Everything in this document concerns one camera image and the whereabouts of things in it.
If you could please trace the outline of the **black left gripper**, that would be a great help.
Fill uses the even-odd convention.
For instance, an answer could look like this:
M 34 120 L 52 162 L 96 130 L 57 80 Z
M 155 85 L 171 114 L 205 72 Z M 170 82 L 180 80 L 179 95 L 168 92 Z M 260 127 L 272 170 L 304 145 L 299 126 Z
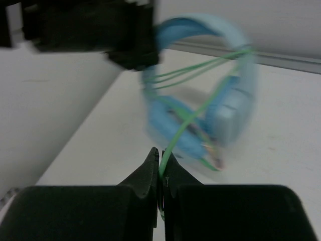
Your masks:
M 39 52 L 103 51 L 141 71 L 159 62 L 155 1 L 23 1 L 23 33 Z

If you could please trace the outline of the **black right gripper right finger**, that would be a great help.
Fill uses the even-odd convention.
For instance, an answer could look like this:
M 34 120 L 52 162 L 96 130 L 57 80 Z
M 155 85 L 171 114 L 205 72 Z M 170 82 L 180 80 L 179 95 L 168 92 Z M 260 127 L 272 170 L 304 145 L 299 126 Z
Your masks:
M 295 192 L 281 185 L 207 185 L 170 156 L 163 175 L 166 240 L 316 240 Z

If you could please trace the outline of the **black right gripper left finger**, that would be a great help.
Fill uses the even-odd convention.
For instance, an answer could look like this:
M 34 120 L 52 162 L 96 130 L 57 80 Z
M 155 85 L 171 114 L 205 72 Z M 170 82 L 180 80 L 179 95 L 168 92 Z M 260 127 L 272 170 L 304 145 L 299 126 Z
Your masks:
M 114 186 L 32 186 L 14 198 L 1 240 L 152 240 L 159 153 Z

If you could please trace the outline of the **light blue headphones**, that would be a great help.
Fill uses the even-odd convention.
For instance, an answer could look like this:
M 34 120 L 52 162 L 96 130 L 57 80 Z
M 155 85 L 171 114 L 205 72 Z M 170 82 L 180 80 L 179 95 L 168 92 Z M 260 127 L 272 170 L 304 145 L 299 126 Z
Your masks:
M 157 28 L 157 48 L 163 50 L 180 39 L 200 35 L 224 38 L 232 53 L 167 74 L 156 75 L 154 66 L 142 73 L 148 128 L 166 147 L 160 176 L 164 175 L 171 154 L 198 161 L 212 171 L 220 170 L 223 162 L 219 148 L 236 140 L 253 111 L 255 56 L 249 40 L 228 21 L 207 14 L 184 14 L 169 19 Z M 166 87 L 165 81 L 185 73 L 194 78 L 232 59 L 237 60 L 236 66 L 195 111 L 171 96 L 158 94 Z

